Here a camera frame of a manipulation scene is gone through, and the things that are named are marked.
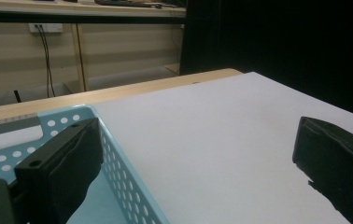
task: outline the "wooden countertop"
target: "wooden countertop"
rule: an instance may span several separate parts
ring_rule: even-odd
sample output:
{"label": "wooden countertop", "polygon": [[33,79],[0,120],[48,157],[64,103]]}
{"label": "wooden countertop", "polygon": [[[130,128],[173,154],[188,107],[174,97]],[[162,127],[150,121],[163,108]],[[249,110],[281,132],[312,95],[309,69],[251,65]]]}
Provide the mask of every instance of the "wooden countertop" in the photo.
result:
{"label": "wooden countertop", "polygon": [[136,83],[132,85],[103,89],[99,91],[87,91],[83,93],[65,95],[31,102],[24,102],[14,105],[1,105],[0,119],[37,113],[69,105],[89,105],[103,101],[116,100],[145,92],[159,91],[179,86],[190,85],[196,82],[204,82],[223,77],[236,76],[239,74],[241,74],[241,72],[234,69],[222,69],[183,77],[171,77],[149,82]]}

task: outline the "light blue plastic basket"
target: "light blue plastic basket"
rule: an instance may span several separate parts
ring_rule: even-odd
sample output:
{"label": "light blue plastic basket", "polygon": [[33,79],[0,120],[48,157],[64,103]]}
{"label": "light blue plastic basket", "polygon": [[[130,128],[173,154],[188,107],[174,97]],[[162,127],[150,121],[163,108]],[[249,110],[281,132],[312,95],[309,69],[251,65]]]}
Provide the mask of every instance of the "light blue plastic basket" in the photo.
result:
{"label": "light blue plastic basket", "polygon": [[[51,110],[37,116],[43,137],[0,149],[0,178],[8,183],[15,179],[14,166],[51,137],[77,121],[99,118],[88,105]],[[102,173],[92,182],[85,202],[68,223],[169,223],[112,134],[99,120],[104,151]]]}

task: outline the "basket hole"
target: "basket hole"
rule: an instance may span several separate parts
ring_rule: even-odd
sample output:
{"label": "basket hole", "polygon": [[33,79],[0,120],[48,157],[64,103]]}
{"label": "basket hole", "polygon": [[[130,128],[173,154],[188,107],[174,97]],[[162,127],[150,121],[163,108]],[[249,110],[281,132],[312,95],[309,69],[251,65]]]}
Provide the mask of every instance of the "basket hole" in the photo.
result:
{"label": "basket hole", "polygon": [[62,118],[61,119],[61,123],[66,123],[66,122],[68,122],[68,118]]}
{"label": "basket hole", "polygon": [[53,136],[53,137],[54,137],[55,135],[57,135],[57,134],[58,134],[57,131],[52,131],[52,132],[50,133],[50,135]]}
{"label": "basket hole", "polygon": [[79,115],[74,115],[74,117],[72,117],[73,120],[78,120],[80,119],[80,116]]}
{"label": "basket hole", "polygon": [[134,206],[135,206],[135,212],[136,212],[137,214],[139,214],[139,207],[138,207],[138,204],[135,204]]}
{"label": "basket hole", "polygon": [[28,152],[28,153],[33,153],[33,152],[35,152],[35,150],[36,150],[36,149],[35,149],[34,147],[28,147],[28,148],[27,148],[27,152]]}
{"label": "basket hole", "polygon": [[145,214],[145,216],[149,216],[149,212],[148,212],[148,209],[147,209],[147,207],[146,206],[142,206],[142,208],[143,208],[143,210],[144,210],[144,214]]}
{"label": "basket hole", "polygon": [[9,166],[9,165],[4,165],[4,166],[2,166],[2,170],[3,171],[9,171],[11,169],[11,166]]}
{"label": "basket hole", "polygon": [[20,151],[15,151],[15,152],[13,152],[13,157],[20,157],[21,156],[21,152]]}
{"label": "basket hole", "polygon": [[31,161],[31,163],[29,163],[29,166],[36,167],[36,166],[40,165],[40,163],[42,163],[42,161]]}
{"label": "basket hole", "polygon": [[136,193],[136,201],[139,202],[139,203],[141,202],[141,197],[139,196],[138,193]]}
{"label": "basket hole", "polygon": [[4,155],[0,155],[0,161],[5,161],[7,159],[7,157],[6,156],[4,156]]}
{"label": "basket hole", "polygon": [[55,121],[54,120],[49,120],[48,125],[49,125],[49,127],[54,126],[55,125]]}

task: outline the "perforated basket wall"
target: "perforated basket wall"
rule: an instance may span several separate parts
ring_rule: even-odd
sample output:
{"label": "perforated basket wall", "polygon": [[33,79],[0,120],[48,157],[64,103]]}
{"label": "perforated basket wall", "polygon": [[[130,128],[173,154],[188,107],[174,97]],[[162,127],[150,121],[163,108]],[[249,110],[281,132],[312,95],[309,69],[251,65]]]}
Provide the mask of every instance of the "perforated basket wall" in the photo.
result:
{"label": "perforated basket wall", "polygon": [[[14,166],[49,141],[51,137],[77,121],[99,118],[96,111],[87,105],[38,113],[38,117],[43,131],[42,138],[0,149],[0,178],[8,183],[15,179]],[[100,175],[105,175],[109,190],[115,195],[126,223],[169,223],[101,119],[100,125],[104,151],[104,164]]]}

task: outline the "floor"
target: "floor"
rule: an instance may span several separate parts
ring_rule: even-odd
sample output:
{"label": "floor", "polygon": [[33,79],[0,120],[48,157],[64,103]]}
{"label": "floor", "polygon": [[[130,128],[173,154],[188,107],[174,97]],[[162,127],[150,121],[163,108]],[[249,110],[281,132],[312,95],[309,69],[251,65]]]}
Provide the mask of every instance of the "floor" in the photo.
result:
{"label": "floor", "polygon": [[[94,77],[89,79],[89,83],[91,91],[95,91],[138,82],[174,77],[175,75],[176,73],[173,71],[161,66],[132,72],[112,74],[103,77]],[[53,88],[56,96],[72,94],[72,92],[66,88],[63,83],[55,83]],[[18,91],[22,102],[47,98],[46,86]],[[13,91],[0,93],[0,105],[10,105],[16,103],[17,99]]]}

